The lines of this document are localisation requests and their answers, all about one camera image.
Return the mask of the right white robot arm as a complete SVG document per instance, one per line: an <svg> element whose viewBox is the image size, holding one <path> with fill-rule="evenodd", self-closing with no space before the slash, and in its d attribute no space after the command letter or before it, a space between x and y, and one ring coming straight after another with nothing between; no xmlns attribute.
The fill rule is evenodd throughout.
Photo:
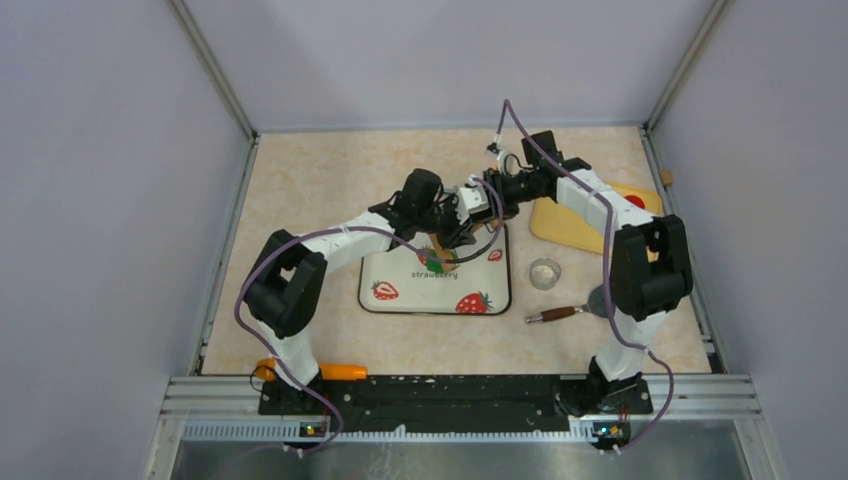
<svg viewBox="0 0 848 480"><path fill-rule="evenodd" d="M484 177L503 207L549 198L603 237L602 299L610 333L590 361L581 407L612 412L635 391L659 327L692 291L684 223L633 204L582 158L564 158L550 131L524 138L522 147L527 165L515 174L507 170L509 154L499 135L486 148L498 166Z"/></svg>

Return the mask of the orange marker pen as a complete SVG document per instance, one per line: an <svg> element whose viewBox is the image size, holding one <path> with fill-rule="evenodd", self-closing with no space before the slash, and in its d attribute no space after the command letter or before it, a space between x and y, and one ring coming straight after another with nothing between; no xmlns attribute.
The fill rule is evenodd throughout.
<svg viewBox="0 0 848 480"><path fill-rule="evenodd" d="M320 363L319 369L325 380L332 381L364 380L368 375L367 368L358 365ZM276 370L276 362L271 358L258 361L253 375L263 381L274 381L280 378Z"/></svg>

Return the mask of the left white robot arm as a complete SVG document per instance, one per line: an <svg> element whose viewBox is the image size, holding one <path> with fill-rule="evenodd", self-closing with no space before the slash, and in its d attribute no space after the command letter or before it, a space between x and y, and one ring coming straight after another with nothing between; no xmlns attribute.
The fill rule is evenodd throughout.
<svg viewBox="0 0 848 480"><path fill-rule="evenodd" d="M473 176L450 194L433 172L416 169L388 200L325 230L295 236L274 232L238 294L234 315L246 307L263 327L257 339L286 383L283 401L297 413L319 404L320 374L307 327L313 319L325 277L366 256L398 247L411 249L419 233L433 234L447 248L469 245L473 229L505 220L506 202L494 172Z"/></svg>

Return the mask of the wooden handled scraper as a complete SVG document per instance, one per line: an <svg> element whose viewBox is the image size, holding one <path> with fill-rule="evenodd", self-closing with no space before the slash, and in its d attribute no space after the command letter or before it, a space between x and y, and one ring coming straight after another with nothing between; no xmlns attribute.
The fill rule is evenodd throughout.
<svg viewBox="0 0 848 480"><path fill-rule="evenodd" d="M531 314L524 318L524 322L526 324L547 323L578 314L591 314L598 318L608 316L602 285L595 287L582 304L558 307Z"/></svg>

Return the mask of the red dough disc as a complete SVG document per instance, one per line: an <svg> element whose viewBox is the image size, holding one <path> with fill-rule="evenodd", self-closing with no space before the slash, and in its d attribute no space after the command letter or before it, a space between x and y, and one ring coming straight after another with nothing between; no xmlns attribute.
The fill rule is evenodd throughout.
<svg viewBox="0 0 848 480"><path fill-rule="evenodd" d="M626 195L625 199L640 209L646 208L645 201L638 195Z"/></svg>

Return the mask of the green dough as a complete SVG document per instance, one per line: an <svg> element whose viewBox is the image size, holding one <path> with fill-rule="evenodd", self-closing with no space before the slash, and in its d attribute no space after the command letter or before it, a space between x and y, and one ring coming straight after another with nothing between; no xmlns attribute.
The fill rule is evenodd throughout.
<svg viewBox="0 0 848 480"><path fill-rule="evenodd" d="M420 255L419 261L429 272L435 274L442 274L445 272L444 263L441 262L441 257L432 248L428 248L425 255Z"/></svg>

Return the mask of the white strawberry tray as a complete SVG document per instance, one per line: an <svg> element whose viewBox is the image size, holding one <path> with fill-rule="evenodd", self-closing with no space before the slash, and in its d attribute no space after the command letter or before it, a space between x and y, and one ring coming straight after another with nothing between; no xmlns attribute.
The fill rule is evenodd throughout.
<svg viewBox="0 0 848 480"><path fill-rule="evenodd" d="M505 313L512 304L509 230L483 257L453 272L426 270L405 247L362 260L358 301L378 314L482 315Z"/></svg>

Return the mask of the wooden rolling pin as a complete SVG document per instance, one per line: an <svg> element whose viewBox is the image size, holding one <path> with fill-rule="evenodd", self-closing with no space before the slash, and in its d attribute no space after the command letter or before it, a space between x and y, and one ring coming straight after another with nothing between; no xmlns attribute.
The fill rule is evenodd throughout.
<svg viewBox="0 0 848 480"><path fill-rule="evenodd" d="M473 224L450 239L431 234L425 253L418 259L429 272L453 272L461 265L487 255L497 243L502 227L502 221L492 220Z"/></svg>

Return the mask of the yellow cutting board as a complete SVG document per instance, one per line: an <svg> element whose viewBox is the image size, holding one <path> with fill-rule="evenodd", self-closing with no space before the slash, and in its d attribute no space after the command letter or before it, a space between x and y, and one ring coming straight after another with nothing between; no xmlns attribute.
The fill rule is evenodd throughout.
<svg viewBox="0 0 848 480"><path fill-rule="evenodd" d="M663 214L663 202L655 191L617 183L611 183L610 186L624 198L626 195L640 196L646 203L644 210L649 213L656 216ZM590 253L602 253L603 234L577 213L556 204L549 198L535 201L529 228L541 240Z"/></svg>

